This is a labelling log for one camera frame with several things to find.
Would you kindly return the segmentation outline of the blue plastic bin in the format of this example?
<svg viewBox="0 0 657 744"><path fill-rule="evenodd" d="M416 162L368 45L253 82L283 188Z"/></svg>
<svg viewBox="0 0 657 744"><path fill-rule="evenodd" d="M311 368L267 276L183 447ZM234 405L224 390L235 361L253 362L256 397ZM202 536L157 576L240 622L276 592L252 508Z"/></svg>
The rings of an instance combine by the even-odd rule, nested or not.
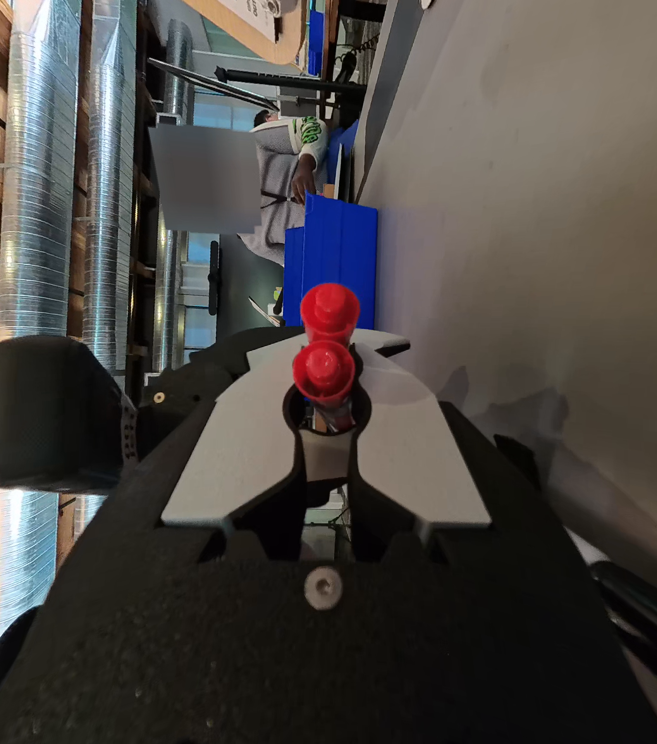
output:
<svg viewBox="0 0 657 744"><path fill-rule="evenodd" d="M305 294L325 283L342 284L358 297L358 327L375 328L378 210L308 194L302 228L286 230L283 318L303 322Z"/></svg>

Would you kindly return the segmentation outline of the wide silver ventilation duct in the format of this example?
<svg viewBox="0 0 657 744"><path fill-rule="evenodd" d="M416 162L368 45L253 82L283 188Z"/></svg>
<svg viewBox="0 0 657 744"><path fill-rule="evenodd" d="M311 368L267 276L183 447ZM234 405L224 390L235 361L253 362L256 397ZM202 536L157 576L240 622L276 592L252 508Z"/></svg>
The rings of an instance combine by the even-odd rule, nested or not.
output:
<svg viewBox="0 0 657 744"><path fill-rule="evenodd" d="M0 232L0 341L65 336L81 1L13 2ZM46 598L56 493L0 489L0 635Z"/></svg>

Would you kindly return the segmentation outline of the cardboard box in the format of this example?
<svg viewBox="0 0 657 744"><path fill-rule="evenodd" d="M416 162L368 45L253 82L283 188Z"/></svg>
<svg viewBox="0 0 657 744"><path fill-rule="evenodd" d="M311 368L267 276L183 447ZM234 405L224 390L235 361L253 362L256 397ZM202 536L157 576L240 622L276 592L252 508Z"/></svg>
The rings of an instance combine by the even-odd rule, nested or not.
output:
<svg viewBox="0 0 657 744"><path fill-rule="evenodd" d="M305 42L308 3L279 2L279 29L267 33L264 22L248 20L247 2L184 1L205 19L255 53L275 65L292 65Z"/></svg>

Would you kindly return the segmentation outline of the black metal bar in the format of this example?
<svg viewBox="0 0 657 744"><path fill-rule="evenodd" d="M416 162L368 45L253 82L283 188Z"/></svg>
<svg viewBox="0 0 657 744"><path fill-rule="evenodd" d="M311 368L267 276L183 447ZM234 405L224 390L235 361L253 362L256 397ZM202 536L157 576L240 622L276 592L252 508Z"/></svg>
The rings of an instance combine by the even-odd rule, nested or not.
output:
<svg viewBox="0 0 657 744"><path fill-rule="evenodd" d="M359 83L339 83L337 81L323 80L316 77L301 77L282 74L268 74L253 71L241 71L234 69L215 68L216 79L225 83L247 83L251 85L275 86L296 88L311 91L322 91L326 93L359 95L365 94L366 85Z"/></svg>

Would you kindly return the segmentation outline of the red marker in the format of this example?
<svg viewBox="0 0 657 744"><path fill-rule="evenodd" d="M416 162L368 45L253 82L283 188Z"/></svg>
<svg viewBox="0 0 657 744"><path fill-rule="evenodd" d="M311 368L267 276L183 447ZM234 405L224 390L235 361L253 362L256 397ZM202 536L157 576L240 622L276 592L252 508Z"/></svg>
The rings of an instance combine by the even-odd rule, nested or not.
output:
<svg viewBox="0 0 657 744"><path fill-rule="evenodd" d="M348 348L360 313L357 296L342 284L319 284L306 293L300 304L309 344L331 341Z"/></svg>
<svg viewBox="0 0 657 744"><path fill-rule="evenodd" d="M302 348L293 361L296 388L333 433L344 433L354 426L352 388L355 375L352 354L336 341L313 341Z"/></svg>

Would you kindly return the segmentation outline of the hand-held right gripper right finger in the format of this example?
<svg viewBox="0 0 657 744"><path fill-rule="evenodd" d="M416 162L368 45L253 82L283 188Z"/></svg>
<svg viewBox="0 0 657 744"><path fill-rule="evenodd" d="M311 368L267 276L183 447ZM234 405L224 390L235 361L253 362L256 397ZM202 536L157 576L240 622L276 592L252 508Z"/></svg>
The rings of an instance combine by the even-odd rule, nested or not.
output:
<svg viewBox="0 0 657 744"><path fill-rule="evenodd" d="M370 418L358 434L362 481L413 517L415 528L486 528L491 516L433 392L367 344L361 389Z"/></svg>

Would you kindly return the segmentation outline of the blue crate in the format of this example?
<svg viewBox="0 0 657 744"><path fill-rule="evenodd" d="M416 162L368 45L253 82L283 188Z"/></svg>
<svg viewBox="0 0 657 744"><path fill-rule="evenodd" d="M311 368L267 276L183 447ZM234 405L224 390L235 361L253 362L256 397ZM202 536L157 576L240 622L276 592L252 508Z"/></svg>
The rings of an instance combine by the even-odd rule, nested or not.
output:
<svg viewBox="0 0 657 744"><path fill-rule="evenodd" d="M320 77L323 69L323 48L325 42L325 14L311 8L308 14L306 63L307 72L312 77Z"/></svg>

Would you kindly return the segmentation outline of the blue flat panels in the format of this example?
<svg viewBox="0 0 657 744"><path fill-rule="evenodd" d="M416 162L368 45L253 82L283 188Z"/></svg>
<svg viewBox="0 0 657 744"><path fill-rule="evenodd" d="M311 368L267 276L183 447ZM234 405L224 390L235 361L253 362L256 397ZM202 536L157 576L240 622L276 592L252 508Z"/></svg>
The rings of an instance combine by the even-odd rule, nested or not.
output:
<svg viewBox="0 0 657 744"><path fill-rule="evenodd" d="M326 154L326 184L333 186L333 198L350 201L352 191L354 140L358 132L359 120L350 126L337 127L329 136Z"/></svg>

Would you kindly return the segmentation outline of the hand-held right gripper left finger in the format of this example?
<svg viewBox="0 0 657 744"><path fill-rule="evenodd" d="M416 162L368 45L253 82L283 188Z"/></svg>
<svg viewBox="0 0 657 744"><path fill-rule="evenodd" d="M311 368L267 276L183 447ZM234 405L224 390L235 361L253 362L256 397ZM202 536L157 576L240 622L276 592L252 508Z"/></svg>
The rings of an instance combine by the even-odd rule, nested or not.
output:
<svg viewBox="0 0 657 744"><path fill-rule="evenodd" d="M221 393L161 514L167 527L234 528L257 507L306 507L306 469L293 362L306 340L247 355L249 371Z"/></svg>

